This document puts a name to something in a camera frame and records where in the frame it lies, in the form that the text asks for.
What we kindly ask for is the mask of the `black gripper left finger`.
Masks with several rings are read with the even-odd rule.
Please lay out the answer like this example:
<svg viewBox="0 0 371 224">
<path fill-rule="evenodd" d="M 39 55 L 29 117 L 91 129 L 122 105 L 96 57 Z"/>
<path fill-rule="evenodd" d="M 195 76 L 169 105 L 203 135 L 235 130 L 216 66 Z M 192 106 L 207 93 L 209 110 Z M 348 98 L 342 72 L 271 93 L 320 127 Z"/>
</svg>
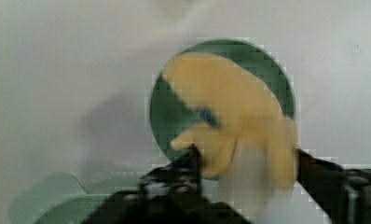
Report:
<svg viewBox="0 0 371 224">
<path fill-rule="evenodd" d="M 81 224 L 253 224 L 227 203 L 202 195 L 202 157 L 189 148 L 143 175 L 135 190 L 113 193 Z"/>
</svg>

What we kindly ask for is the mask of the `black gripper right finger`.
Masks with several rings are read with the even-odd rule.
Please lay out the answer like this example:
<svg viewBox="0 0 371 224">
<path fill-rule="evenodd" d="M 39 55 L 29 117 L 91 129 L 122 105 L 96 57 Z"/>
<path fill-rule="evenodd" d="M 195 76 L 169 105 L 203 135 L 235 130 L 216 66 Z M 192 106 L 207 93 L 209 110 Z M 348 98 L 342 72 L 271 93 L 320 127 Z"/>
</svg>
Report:
<svg viewBox="0 0 371 224">
<path fill-rule="evenodd" d="M 345 169 L 297 148 L 297 181 L 332 224 L 371 224 L 371 169 Z"/>
</svg>

